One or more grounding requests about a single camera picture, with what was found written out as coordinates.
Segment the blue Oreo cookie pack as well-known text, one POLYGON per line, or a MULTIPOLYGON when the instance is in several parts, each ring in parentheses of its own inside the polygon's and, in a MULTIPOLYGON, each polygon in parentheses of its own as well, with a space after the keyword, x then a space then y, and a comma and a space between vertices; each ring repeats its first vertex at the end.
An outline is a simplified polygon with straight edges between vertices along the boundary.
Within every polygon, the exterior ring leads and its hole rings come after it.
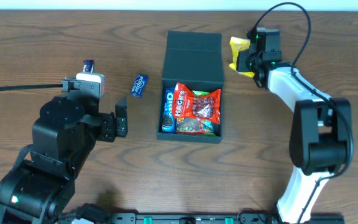
POLYGON ((165 89, 164 111, 162 116, 162 131, 165 133, 175 132, 176 121, 175 118, 172 116, 172 103, 174 92, 174 87, 165 89))

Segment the red Hacks candy bag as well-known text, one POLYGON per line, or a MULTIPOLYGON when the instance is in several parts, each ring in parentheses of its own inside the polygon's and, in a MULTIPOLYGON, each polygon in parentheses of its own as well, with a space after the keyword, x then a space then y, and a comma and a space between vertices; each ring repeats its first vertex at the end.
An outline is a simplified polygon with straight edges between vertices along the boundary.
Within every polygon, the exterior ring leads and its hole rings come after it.
POLYGON ((220 123, 221 89, 207 95, 196 96, 187 86, 177 83, 172 101, 174 118, 205 119, 220 123))

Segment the purple Dairy Milk chocolate bar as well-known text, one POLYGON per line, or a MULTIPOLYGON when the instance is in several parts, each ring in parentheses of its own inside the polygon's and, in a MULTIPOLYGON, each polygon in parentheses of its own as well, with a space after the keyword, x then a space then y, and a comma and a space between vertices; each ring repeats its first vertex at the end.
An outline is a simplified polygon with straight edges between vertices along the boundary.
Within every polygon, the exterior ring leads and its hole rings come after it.
POLYGON ((84 60, 83 61, 83 72, 93 73, 94 70, 94 60, 84 60))

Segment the yellow Hacks candy bag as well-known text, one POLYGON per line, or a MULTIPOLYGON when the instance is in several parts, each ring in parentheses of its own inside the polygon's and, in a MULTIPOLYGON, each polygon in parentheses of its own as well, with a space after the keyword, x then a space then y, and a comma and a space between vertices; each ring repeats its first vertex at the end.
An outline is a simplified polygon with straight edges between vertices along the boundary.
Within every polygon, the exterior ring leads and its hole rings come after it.
POLYGON ((238 37, 231 37, 229 44, 231 46, 231 51, 232 51, 232 63, 229 64, 229 67, 232 70, 235 70, 240 75, 253 78, 254 77, 253 72, 238 72, 237 71, 237 59, 239 57, 239 52, 249 50, 250 40, 242 39, 242 38, 238 38, 238 37))

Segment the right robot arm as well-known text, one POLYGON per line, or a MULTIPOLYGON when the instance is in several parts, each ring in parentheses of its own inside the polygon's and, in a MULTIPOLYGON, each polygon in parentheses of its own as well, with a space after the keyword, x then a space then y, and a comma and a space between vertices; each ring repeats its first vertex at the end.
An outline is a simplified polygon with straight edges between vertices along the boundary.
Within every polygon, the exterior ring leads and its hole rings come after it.
POLYGON ((282 59, 280 32, 256 28, 231 37, 230 67, 277 95, 293 112, 289 154, 293 171, 268 223, 311 223, 323 187, 348 168, 353 155, 351 105, 332 98, 282 59))

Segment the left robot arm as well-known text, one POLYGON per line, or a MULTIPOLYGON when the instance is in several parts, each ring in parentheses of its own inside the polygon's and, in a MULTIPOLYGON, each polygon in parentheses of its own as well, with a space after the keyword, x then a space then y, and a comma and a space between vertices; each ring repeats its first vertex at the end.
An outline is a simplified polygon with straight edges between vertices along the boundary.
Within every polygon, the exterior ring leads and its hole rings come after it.
POLYGON ((126 99, 101 113, 101 89, 98 82, 62 80, 62 95, 41 107, 32 144, 0 181, 0 223, 56 223, 96 141, 126 137, 126 99))

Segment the Haribo gummy bag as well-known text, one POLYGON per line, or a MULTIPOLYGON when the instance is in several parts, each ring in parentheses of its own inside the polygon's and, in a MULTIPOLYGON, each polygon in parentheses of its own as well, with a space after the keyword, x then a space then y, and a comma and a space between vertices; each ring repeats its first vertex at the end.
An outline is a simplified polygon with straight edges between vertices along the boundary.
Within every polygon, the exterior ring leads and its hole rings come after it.
MULTIPOLYGON (((196 96, 207 95, 209 93, 192 91, 196 96)), ((205 119, 175 118, 175 132, 178 134, 207 134, 214 132, 214 124, 205 119)))

